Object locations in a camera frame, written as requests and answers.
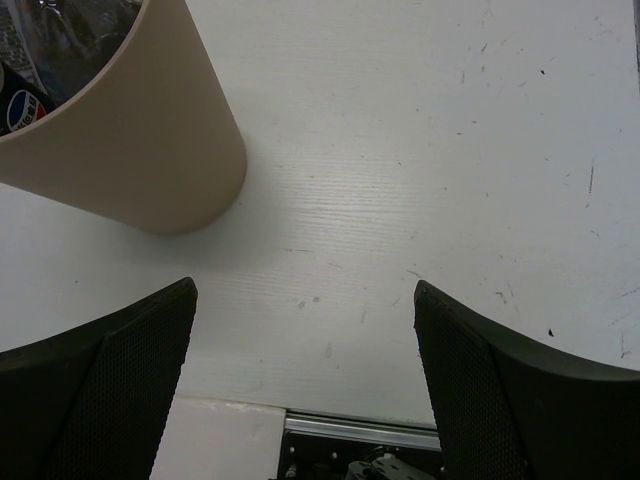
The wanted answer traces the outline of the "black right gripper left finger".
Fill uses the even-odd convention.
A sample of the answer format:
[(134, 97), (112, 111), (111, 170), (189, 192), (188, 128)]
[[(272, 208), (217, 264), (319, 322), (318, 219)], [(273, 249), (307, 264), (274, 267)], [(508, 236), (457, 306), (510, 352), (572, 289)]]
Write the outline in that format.
[(4, 479), (147, 479), (185, 362), (198, 291), (181, 279), (1, 354)]

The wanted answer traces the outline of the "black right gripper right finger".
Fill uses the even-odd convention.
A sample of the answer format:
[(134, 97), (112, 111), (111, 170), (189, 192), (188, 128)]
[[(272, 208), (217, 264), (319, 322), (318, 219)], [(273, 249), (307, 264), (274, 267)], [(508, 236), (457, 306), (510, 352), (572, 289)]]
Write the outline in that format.
[(447, 478), (638, 478), (638, 371), (547, 346), (424, 280), (414, 308)]

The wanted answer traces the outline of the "clear Pepsi bottle black cap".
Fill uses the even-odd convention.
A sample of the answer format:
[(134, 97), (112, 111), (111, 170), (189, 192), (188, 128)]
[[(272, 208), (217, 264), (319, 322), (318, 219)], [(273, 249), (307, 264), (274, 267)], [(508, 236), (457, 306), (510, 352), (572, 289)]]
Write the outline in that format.
[(47, 94), (1, 63), (1, 135), (8, 135), (42, 119), (56, 109)]

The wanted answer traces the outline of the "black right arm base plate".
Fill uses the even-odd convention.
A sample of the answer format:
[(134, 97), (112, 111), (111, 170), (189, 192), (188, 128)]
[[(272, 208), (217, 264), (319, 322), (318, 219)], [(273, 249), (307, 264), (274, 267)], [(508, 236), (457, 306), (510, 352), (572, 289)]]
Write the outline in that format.
[(275, 479), (446, 479), (439, 451), (287, 430)]

